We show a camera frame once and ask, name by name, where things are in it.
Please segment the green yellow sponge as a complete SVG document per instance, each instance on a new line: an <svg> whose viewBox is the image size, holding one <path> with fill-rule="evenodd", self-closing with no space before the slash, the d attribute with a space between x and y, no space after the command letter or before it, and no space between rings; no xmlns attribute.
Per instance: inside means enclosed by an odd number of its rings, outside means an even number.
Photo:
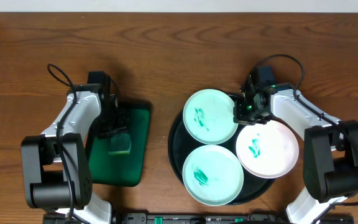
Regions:
<svg viewBox="0 0 358 224"><path fill-rule="evenodd" d="M110 141L108 154L110 156L129 154L132 148L132 141L128 132L115 134Z"/></svg>

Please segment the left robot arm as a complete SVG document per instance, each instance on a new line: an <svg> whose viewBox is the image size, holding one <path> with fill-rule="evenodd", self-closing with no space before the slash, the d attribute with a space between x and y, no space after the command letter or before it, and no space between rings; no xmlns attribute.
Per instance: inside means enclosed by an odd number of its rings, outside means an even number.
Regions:
<svg viewBox="0 0 358 224"><path fill-rule="evenodd" d="M112 223L112 205L93 192L88 134L111 139L122 131L115 121L116 95L110 83L71 86L55 121L21 142L25 201L30 208L56 212L64 221Z"/></svg>

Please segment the white plate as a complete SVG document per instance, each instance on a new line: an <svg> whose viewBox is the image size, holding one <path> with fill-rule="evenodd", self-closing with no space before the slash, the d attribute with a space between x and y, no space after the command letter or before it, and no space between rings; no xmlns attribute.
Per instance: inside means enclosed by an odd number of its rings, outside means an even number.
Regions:
<svg viewBox="0 0 358 224"><path fill-rule="evenodd" d="M299 156L298 141L278 121L245 126L236 139L236 155L243 168L264 179L289 173Z"/></svg>

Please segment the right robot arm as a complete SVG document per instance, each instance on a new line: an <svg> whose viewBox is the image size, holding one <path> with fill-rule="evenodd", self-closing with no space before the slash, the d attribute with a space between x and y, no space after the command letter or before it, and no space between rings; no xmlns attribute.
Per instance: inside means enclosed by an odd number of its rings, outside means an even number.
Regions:
<svg viewBox="0 0 358 224"><path fill-rule="evenodd" d="M303 140L304 189L286 208L291 223L318 223L337 206L358 206L358 122L341 121L308 101L291 84L241 86L234 121L266 128L273 118Z"/></svg>

